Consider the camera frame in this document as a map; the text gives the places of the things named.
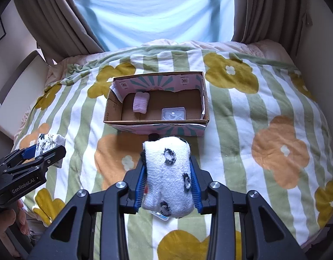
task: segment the rolled sock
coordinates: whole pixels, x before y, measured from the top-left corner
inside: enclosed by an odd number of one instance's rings
[[[147,105],[149,99],[150,99],[149,93],[136,92],[133,102],[133,112],[140,112],[145,114],[147,111]]]
[[[189,144],[177,137],[144,142],[147,187],[142,208],[181,218],[194,209]]]
[[[47,152],[50,149],[53,149],[56,146],[65,146],[65,138],[62,137],[59,134],[39,134],[38,140],[37,140],[37,146],[35,148],[35,155],[34,157],[37,157],[39,155],[42,155],[43,153]],[[58,168],[62,167],[62,161],[63,159],[55,162],[53,166],[56,166]]]

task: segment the bedspread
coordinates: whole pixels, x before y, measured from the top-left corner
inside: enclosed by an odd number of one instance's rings
[[[16,139],[14,148],[34,144],[39,133],[66,138],[62,168],[50,166],[46,184],[23,198],[29,214],[49,225],[79,189],[106,189],[135,167],[147,135],[103,123],[113,77],[203,71],[210,121],[204,137],[183,137],[200,167],[231,190],[260,192],[300,245],[325,225],[333,211],[331,138],[294,65],[180,45],[105,54],[84,65],[69,64],[65,78],[37,100]],[[143,209],[126,215],[130,258],[203,259],[210,222],[210,215],[196,211],[166,222]],[[97,218],[96,258],[99,228]]]

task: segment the sheer curtain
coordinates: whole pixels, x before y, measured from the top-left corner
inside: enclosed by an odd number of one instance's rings
[[[155,39],[230,41],[234,0],[75,0],[105,50]]]

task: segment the cardboard box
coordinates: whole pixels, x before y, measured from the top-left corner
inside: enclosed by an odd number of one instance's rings
[[[148,92],[146,114],[133,112],[135,93]],[[162,109],[184,107],[185,120],[162,120]],[[135,134],[203,136],[209,122],[203,72],[158,72],[114,78],[104,123]]]

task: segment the finger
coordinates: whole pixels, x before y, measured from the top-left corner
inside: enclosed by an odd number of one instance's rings
[[[23,209],[19,208],[19,214],[17,218],[21,225],[24,225],[26,223],[26,213],[23,211]]]
[[[29,235],[29,227],[27,222],[24,225],[20,225],[20,231],[24,235]]]
[[[0,239],[13,257],[19,257],[20,254],[17,252],[9,237],[5,233],[6,229],[15,222],[15,218],[16,214],[12,209],[0,213]]]
[[[15,246],[12,244],[11,240],[5,232],[0,233],[0,239],[4,244],[5,248],[13,257],[20,257],[19,252],[16,250]]]
[[[17,201],[17,206],[18,206],[18,208],[23,208],[23,202],[22,202],[21,199],[19,199],[19,200]]]
[[[4,233],[15,222],[15,219],[16,213],[12,209],[0,213],[0,233]]]

